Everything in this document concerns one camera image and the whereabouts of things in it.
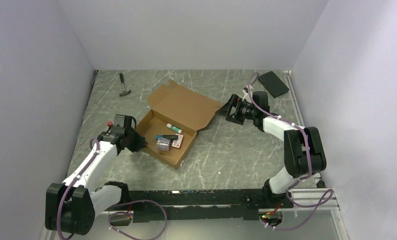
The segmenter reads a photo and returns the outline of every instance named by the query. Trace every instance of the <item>white wall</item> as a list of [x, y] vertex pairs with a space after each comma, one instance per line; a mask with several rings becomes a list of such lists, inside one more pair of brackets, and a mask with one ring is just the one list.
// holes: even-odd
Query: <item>white wall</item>
[[59, 0], [95, 69], [291, 69], [328, 0]]
[[0, 0], [0, 240], [38, 239], [93, 68], [55, 0]]
[[352, 240], [397, 240], [397, 0], [330, 0], [292, 70]]

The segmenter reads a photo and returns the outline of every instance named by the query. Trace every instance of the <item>white sticker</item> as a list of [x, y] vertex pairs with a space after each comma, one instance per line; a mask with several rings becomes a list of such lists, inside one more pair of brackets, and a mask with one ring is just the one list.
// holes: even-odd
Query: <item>white sticker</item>
[[181, 134], [176, 134], [176, 135], [178, 135], [178, 139], [172, 141], [172, 147], [179, 149], [181, 147], [181, 143], [183, 142], [184, 136]]

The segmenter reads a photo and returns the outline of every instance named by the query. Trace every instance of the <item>box flap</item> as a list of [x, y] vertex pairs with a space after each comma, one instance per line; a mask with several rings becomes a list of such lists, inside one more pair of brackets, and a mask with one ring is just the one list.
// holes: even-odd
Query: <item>box flap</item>
[[223, 106], [222, 103], [193, 92], [172, 79], [169, 84], [170, 87], [162, 85], [154, 91], [147, 98], [148, 102], [155, 111], [196, 131], [205, 128], [215, 112]]

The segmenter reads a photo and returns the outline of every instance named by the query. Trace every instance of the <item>open cardboard box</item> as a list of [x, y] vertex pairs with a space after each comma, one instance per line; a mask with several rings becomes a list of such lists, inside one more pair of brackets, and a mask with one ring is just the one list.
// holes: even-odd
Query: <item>open cardboard box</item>
[[[169, 80], [169, 85], [161, 85], [149, 97], [151, 110], [138, 123], [136, 131], [145, 137], [148, 146], [143, 149], [147, 154], [177, 169], [197, 137], [197, 131], [205, 128], [212, 120], [222, 103], [193, 92]], [[182, 130], [180, 148], [170, 147], [169, 151], [159, 152], [156, 145], [157, 135], [174, 135], [175, 131], [166, 124]]]

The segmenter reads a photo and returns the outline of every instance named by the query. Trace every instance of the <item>gray marble tabletop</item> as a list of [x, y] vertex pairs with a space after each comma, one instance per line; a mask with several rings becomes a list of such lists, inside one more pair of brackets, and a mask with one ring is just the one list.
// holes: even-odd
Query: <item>gray marble tabletop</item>
[[[190, 90], [226, 103], [231, 94], [242, 95], [242, 89], [254, 70], [100, 70], [86, 108], [68, 174], [72, 173], [90, 152], [88, 141], [107, 129], [106, 122], [116, 114], [131, 115], [140, 121], [150, 109], [147, 97], [169, 79]], [[284, 82], [282, 71], [274, 71]], [[127, 90], [122, 92], [119, 73], [124, 74]], [[260, 83], [256, 91], [264, 91]], [[298, 123], [292, 91], [273, 98], [271, 112]], [[130, 190], [202, 190], [261, 188], [283, 167], [283, 142], [259, 131], [251, 120], [244, 125], [215, 116], [197, 139], [178, 169], [146, 153], [122, 151], [109, 165], [97, 187], [108, 181], [124, 182]], [[299, 187], [315, 188], [313, 178]]]

